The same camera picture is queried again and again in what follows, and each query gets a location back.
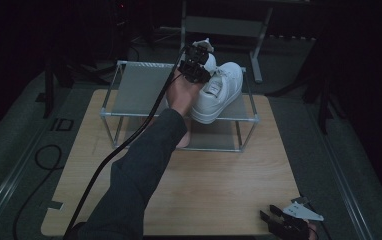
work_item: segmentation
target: human arm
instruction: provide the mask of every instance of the human arm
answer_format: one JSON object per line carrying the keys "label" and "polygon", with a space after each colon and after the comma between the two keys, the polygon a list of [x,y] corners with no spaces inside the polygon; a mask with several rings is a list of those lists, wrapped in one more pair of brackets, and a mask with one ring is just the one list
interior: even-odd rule
{"label": "human arm", "polygon": [[80,239],[142,239],[144,210],[169,163],[171,153],[186,133],[183,120],[201,86],[175,72],[165,109],[111,168],[110,187],[88,222]]}

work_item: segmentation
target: table surface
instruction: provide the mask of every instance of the table surface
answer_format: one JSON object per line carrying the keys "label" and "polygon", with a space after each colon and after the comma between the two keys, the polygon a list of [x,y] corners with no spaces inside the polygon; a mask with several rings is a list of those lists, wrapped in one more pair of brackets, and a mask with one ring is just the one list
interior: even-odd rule
{"label": "table surface", "polygon": [[[92,96],[52,199],[62,208],[48,209],[41,226],[44,235],[64,234],[89,179],[113,151],[99,116],[106,92],[96,90]],[[145,235],[268,234],[259,210],[269,212],[270,204],[286,207],[299,196],[269,101],[253,97],[261,122],[243,153],[177,150],[172,154],[146,209]],[[87,220],[108,189],[110,165],[94,184],[78,222]]]}

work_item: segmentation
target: white sneaker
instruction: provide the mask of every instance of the white sneaker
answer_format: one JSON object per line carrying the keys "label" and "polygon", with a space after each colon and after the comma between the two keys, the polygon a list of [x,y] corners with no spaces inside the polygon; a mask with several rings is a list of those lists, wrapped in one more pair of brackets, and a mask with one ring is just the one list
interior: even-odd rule
{"label": "white sneaker", "polygon": [[213,54],[209,53],[209,58],[207,59],[206,63],[203,65],[203,68],[209,72],[211,77],[213,76],[213,74],[215,74],[217,66],[216,66],[216,58],[215,56],[213,56]]}
{"label": "white sneaker", "polygon": [[242,83],[243,72],[238,64],[228,62],[218,67],[200,90],[191,117],[203,124],[212,123],[241,94]]}

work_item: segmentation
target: black cable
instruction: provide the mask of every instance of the black cable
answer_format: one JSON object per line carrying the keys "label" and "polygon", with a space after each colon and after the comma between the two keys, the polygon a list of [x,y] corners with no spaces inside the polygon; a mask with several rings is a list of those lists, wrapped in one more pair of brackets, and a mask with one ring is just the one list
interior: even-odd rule
{"label": "black cable", "polygon": [[168,78],[166,79],[166,82],[162,88],[162,90],[160,91],[159,93],[159,96],[157,97],[157,100],[156,102],[154,103],[153,105],[153,108],[151,109],[150,111],[150,114],[148,115],[148,117],[145,119],[144,123],[138,128],[138,130],[136,130],[134,132],[134,134],[132,134],[132,136],[130,136],[126,141],[124,141],[119,147],[117,147],[112,153],[110,153],[101,163],[100,165],[98,166],[97,170],[94,172],[94,175],[92,175],[91,177],[91,180],[89,181],[88,183],[88,186],[86,187],[79,203],[78,203],[78,206],[76,207],[76,210],[75,212],[73,213],[73,216],[70,220],[70,223],[69,225],[67,226],[67,229],[66,229],[66,232],[63,236],[63,239],[64,240],[67,240],[68,236],[69,236],[69,233],[70,233],[70,230],[73,228],[75,222],[76,222],[76,219],[78,218],[78,215],[85,203],[85,200],[87,199],[88,197],[88,194],[89,192],[91,191],[92,189],[92,186],[94,185],[95,181],[97,180],[98,176],[100,175],[101,171],[103,170],[103,168],[107,165],[107,163],[113,159],[120,151],[122,151],[126,146],[128,146],[132,141],[135,140],[136,137],[138,137],[144,130],[145,128],[148,126],[148,124],[150,123],[151,119],[154,117],[154,114],[156,113],[157,111],[157,108],[159,107],[160,105],[160,102],[162,101],[163,97],[164,97],[164,94],[166,92],[166,90],[168,89],[168,87],[170,86],[170,84],[175,81],[179,76],[177,76],[176,78],[173,78],[174,76],[174,72],[177,68],[177,65],[179,64],[179,61],[181,59],[181,56],[182,54],[185,52],[185,47],[183,47],[181,49],[181,51],[179,52],[178,54],[178,58],[176,59],[176,62],[175,64],[173,65],[172,67],[172,70],[168,76]]}
{"label": "black cable", "polygon": [[[311,204],[310,202],[308,202],[307,205],[309,206],[309,208],[310,208],[312,211],[317,212],[317,211],[315,210],[315,208],[312,206],[312,204]],[[328,228],[326,227],[325,223],[324,223],[323,221],[320,221],[319,223],[321,224],[321,226],[322,226],[322,228],[323,228],[323,230],[324,230],[326,236],[328,237],[328,239],[329,239],[329,240],[332,240],[332,238],[331,238],[331,234],[329,233]]]}
{"label": "black cable", "polygon": [[107,73],[114,72],[116,70],[116,67],[117,67],[117,64],[116,64],[116,62],[114,62],[113,65],[111,65],[110,67],[95,70],[93,73],[101,76],[101,75],[104,75]]}
{"label": "black cable", "polygon": [[309,230],[311,230],[312,232],[314,232],[315,235],[316,235],[316,240],[319,240],[319,235],[318,235],[318,233],[315,231],[315,229],[309,227]]}
{"label": "black cable", "polygon": [[[38,156],[39,154],[41,153],[42,150],[46,149],[46,148],[49,148],[49,147],[53,147],[53,148],[56,148],[58,150],[58,157],[57,157],[57,161],[56,163],[53,165],[53,167],[49,168],[49,167],[45,167],[43,166],[40,162],[39,162],[39,159],[38,159]],[[13,226],[12,226],[12,235],[13,235],[13,239],[14,240],[18,240],[19,238],[17,237],[17,224],[19,222],[19,218],[20,218],[20,215],[22,214],[23,210],[25,209],[26,205],[29,203],[29,201],[32,199],[32,197],[35,195],[35,193],[38,191],[39,188],[41,188],[41,186],[48,180],[48,178],[51,176],[51,174],[53,174],[54,171],[56,170],[60,170],[60,169],[63,169],[63,167],[58,167],[59,163],[60,163],[60,160],[61,160],[61,156],[62,156],[62,151],[61,151],[61,148],[57,145],[54,145],[54,144],[50,144],[50,145],[46,145],[44,147],[41,147],[40,149],[38,149],[38,151],[36,151],[35,153],[35,163],[42,169],[44,170],[49,170],[49,172],[47,173],[47,175],[45,176],[45,178],[38,184],[38,186],[33,190],[33,192],[28,196],[28,198],[26,199],[26,201],[23,203],[23,205],[20,207],[19,211],[17,212],[15,218],[14,218],[14,222],[13,222]]]}
{"label": "black cable", "polygon": [[137,50],[136,48],[132,47],[132,46],[130,46],[130,48],[131,48],[132,50],[134,50],[134,52],[137,54],[137,59],[136,59],[135,61],[136,61],[136,62],[139,62],[139,52],[138,52],[138,50]]}

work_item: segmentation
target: electrical cord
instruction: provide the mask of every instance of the electrical cord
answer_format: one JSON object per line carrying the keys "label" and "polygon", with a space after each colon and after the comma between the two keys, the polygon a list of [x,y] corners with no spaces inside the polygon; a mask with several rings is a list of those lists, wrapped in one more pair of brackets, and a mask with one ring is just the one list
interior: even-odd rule
{"label": "electrical cord", "polygon": [[[50,147],[57,149],[58,157],[57,157],[56,163],[52,167],[45,167],[44,165],[42,165],[39,162],[39,158],[38,157],[39,157],[39,154],[41,153],[42,150],[44,150],[46,148],[50,148]],[[45,178],[38,184],[38,186],[33,190],[33,192],[28,196],[26,201],[23,203],[23,205],[20,207],[19,211],[17,212],[17,214],[16,214],[16,216],[14,218],[13,226],[12,226],[12,235],[13,235],[13,239],[14,240],[18,240],[19,239],[18,236],[17,236],[17,224],[19,222],[20,215],[22,214],[22,212],[25,209],[26,205],[29,203],[29,201],[32,199],[32,197],[35,195],[35,193],[38,191],[38,189],[40,189],[42,187],[42,185],[48,180],[48,178],[51,176],[51,174],[53,174],[54,171],[61,170],[61,169],[64,168],[64,166],[58,167],[58,165],[60,163],[60,160],[61,160],[61,156],[62,156],[61,148],[59,146],[57,146],[57,145],[54,145],[54,144],[46,145],[46,146],[41,147],[40,149],[38,149],[38,151],[36,151],[35,157],[34,157],[36,165],[38,165],[41,169],[49,170],[49,172],[47,173]]]}
{"label": "electrical cord", "polygon": [[67,229],[66,229],[66,232],[63,236],[63,239],[64,240],[67,240],[68,236],[69,236],[69,233],[71,231],[71,229],[73,228],[75,222],[76,222],[76,219],[78,218],[78,215],[85,203],[85,200],[87,199],[95,181],[97,180],[98,176],[100,175],[101,171],[103,170],[103,168],[107,165],[107,163],[113,159],[120,151],[122,151],[126,146],[128,146],[132,141],[135,140],[136,137],[138,137],[144,130],[145,128],[148,126],[148,124],[150,123],[151,119],[154,117],[154,114],[156,113],[157,111],[157,108],[159,107],[160,105],[160,102],[162,101],[164,95],[165,95],[165,92],[166,90],[169,88],[170,84],[175,81],[179,76],[181,75],[178,75],[176,78],[173,78],[174,76],[174,72],[177,68],[177,65],[179,64],[179,61],[181,59],[181,56],[182,54],[185,52],[185,47],[183,47],[179,54],[178,54],[178,58],[176,59],[176,62],[175,64],[173,65],[172,69],[171,69],[171,72],[168,76],[168,78],[166,79],[166,82],[164,83],[163,85],[163,88],[162,90],[160,91],[159,93],[159,96],[157,97],[157,100],[156,102],[154,103],[151,111],[150,111],[150,114],[148,115],[148,117],[145,119],[144,123],[141,124],[141,126],[134,132],[134,134],[132,134],[126,141],[124,141],[119,147],[117,147],[113,152],[111,152],[101,163],[100,165],[98,166],[97,170],[94,172],[94,174],[92,175],[91,177],[91,180],[89,181],[88,183],[88,186],[86,187],[77,207],[76,207],[76,210],[75,212],[73,213],[73,216],[70,220],[70,223],[69,225],[67,226]]}
{"label": "electrical cord", "polygon": [[136,55],[137,55],[137,59],[136,59],[135,61],[136,61],[136,62],[139,62],[139,52],[138,52],[138,50],[137,50],[136,48],[132,47],[132,46],[130,46],[130,48],[131,48],[132,50],[134,50],[134,52],[135,52]]}
{"label": "electrical cord", "polygon": [[[312,204],[311,204],[310,202],[308,202],[307,205],[309,206],[309,208],[310,208],[312,211],[317,212],[317,211],[315,210],[315,208],[312,206]],[[325,223],[324,223],[323,221],[321,221],[321,222],[319,222],[319,223],[321,224],[321,226],[322,226],[322,228],[323,228],[323,230],[324,230],[324,232],[325,232],[327,238],[328,238],[329,240],[332,240],[332,238],[331,238],[331,234],[329,233],[328,228],[326,227]],[[316,239],[319,239],[318,233],[317,233],[315,230],[313,230],[313,229],[311,229],[311,230],[315,232],[316,237],[317,237]]]}
{"label": "electrical cord", "polygon": [[[179,31],[176,31],[174,33],[168,34],[167,36],[163,36],[163,37],[161,37],[159,39],[154,40],[154,43],[162,42],[163,40],[166,40],[166,39],[174,37],[174,36],[179,36],[180,33],[181,33],[181,31],[179,30]],[[136,38],[132,39],[131,42],[133,44],[137,44],[137,45],[144,45],[144,44],[146,44],[146,43],[138,42],[138,40],[141,39],[141,38],[142,38],[142,36],[136,37]]]}
{"label": "electrical cord", "polygon": [[312,231],[312,232],[314,232],[315,235],[316,235],[316,240],[319,240],[319,235],[318,235],[318,233],[315,231],[315,229],[309,227],[309,230]]}

